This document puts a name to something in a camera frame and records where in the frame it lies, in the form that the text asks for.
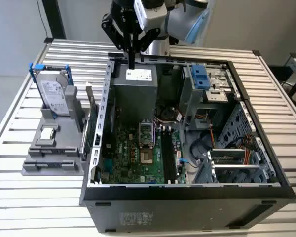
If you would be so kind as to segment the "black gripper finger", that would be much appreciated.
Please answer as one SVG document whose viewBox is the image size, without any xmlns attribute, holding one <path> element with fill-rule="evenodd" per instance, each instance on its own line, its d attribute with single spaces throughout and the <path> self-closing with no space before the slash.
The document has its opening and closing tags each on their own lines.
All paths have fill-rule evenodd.
<svg viewBox="0 0 296 237">
<path fill-rule="evenodd" d="M 121 34 L 115 27 L 111 14 L 105 14 L 103 16 L 101 26 L 115 47 L 128 54 L 128 66 L 129 69 L 132 69 L 132 47 L 130 34 L 127 32 L 127 29 L 123 29 L 123 34 Z"/>
<path fill-rule="evenodd" d="M 160 34 L 160 28 L 155 28 L 148 30 L 144 36 L 139 39 L 139 32 L 135 31 L 133 33 L 132 40 L 132 69 L 135 68 L 135 55 L 137 53 L 145 51 L 150 44 L 158 37 Z"/>
</svg>

